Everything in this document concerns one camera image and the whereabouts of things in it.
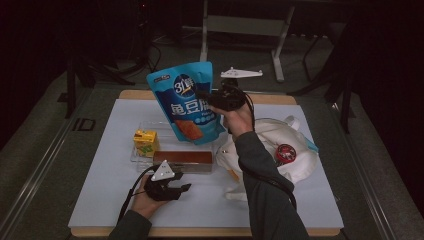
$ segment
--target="human hand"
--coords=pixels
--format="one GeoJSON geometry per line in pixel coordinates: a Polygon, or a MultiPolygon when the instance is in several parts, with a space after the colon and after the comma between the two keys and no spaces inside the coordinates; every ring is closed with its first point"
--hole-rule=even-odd
{"type": "Polygon", "coordinates": [[[134,201],[131,210],[141,214],[143,217],[149,219],[161,206],[169,201],[155,201],[151,199],[144,190],[144,185],[149,176],[145,175],[141,179],[140,187],[134,196],[134,201]]]}
{"type": "Polygon", "coordinates": [[[241,108],[230,112],[214,106],[210,106],[210,109],[224,115],[224,127],[230,129],[233,139],[238,138],[243,133],[253,131],[252,113],[246,103],[241,108]]]}

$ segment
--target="chair leg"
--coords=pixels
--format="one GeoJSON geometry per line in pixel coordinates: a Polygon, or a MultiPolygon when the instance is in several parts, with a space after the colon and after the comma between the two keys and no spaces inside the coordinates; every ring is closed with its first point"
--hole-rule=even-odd
{"type": "Polygon", "coordinates": [[[317,44],[320,38],[321,37],[315,38],[315,40],[312,42],[311,46],[308,48],[308,50],[306,51],[305,55],[303,55],[303,58],[302,58],[302,65],[303,65],[303,68],[305,69],[306,77],[308,78],[309,82],[311,82],[312,79],[311,79],[311,76],[309,75],[308,66],[306,65],[306,56],[309,54],[309,52],[311,52],[312,48],[315,46],[315,44],[317,44]]]}

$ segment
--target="gray sleeve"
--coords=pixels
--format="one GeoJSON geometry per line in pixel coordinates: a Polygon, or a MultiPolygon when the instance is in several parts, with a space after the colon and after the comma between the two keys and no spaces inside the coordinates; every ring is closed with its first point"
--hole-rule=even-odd
{"type": "Polygon", "coordinates": [[[147,239],[152,223],[137,212],[128,210],[110,233],[108,240],[147,239]]]}
{"type": "MultiPolygon", "coordinates": [[[[279,174],[273,157],[255,132],[242,134],[235,144],[239,163],[256,174],[278,179],[293,191],[294,185],[279,174]]],[[[246,173],[243,173],[243,181],[254,239],[309,239],[302,220],[284,191],[246,173]]]]}

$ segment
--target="dark background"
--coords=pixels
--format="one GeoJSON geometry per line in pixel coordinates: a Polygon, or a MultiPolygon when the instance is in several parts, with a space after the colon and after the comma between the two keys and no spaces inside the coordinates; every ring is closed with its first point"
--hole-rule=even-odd
{"type": "MultiPolygon", "coordinates": [[[[211,13],[228,9],[228,5],[223,8],[228,1],[210,2],[211,13]]],[[[140,23],[148,20],[152,28],[167,31],[176,41],[181,40],[181,25],[201,26],[201,1],[161,0],[156,1],[160,7],[140,11],[143,3],[149,4],[122,0],[1,2],[1,148],[52,80],[66,70],[67,55],[56,37],[58,26],[67,26],[70,36],[77,37],[74,41],[80,51],[110,66],[115,65],[116,59],[137,61],[148,55],[143,42],[148,36],[137,34],[140,23]],[[168,17],[159,17],[166,13],[168,17]],[[70,21],[72,17],[80,21],[70,21]]],[[[363,15],[366,24],[356,29],[352,38],[365,43],[354,66],[358,69],[354,73],[354,92],[360,95],[364,109],[422,214],[424,33],[421,15],[424,9],[414,1],[374,4],[363,15]]],[[[284,6],[272,8],[273,11],[266,9],[270,8],[236,4],[232,13],[274,17],[285,11],[284,6]]],[[[347,20],[352,10],[355,8],[333,11],[327,5],[300,6],[290,32],[319,34],[322,22],[347,20]],[[318,14],[322,12],[327,13],[325,18],[318,14]]],[[[348,44],[349,50],[358,50],[355,43],[348,44]]]]}

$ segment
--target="white table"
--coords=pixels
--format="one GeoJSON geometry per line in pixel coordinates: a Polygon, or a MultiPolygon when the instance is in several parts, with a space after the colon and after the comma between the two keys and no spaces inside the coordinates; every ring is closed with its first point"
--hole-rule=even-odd
{"type": "MultiPolygon", "coordinates": [[[[126,91],[125,98],[130,99],[118,99],[114,105],[69,222],[75,236],[107,236],[112,231],[128,190],[140,174],[137,163],[130,161],[134,131],[142,120],[165,119],[156,100],[131,99],[138,98],[140,93],[145,99],[153,99],[148,91],[126,91]]],[[[294,115],[301,122],[300,131],[313,141],[303,111],[300,106],[293,105],[292,97],[251,97],[257,118],[283,120],[294,115]]],[[[179,200],[163,206],[151,219],[150,236],[251,235],[247,202],[224,197],[228,189],[236,186],[224,168],[215,164],[211,174],[185,174],[178,184],[185,183],[192,184],[189,191],[182,193],[179,200]]],[[[320,162],[309,178],[296,184],[294,195],[298,213],[311,236],[334,236],[343,228],[320,162]]]]}

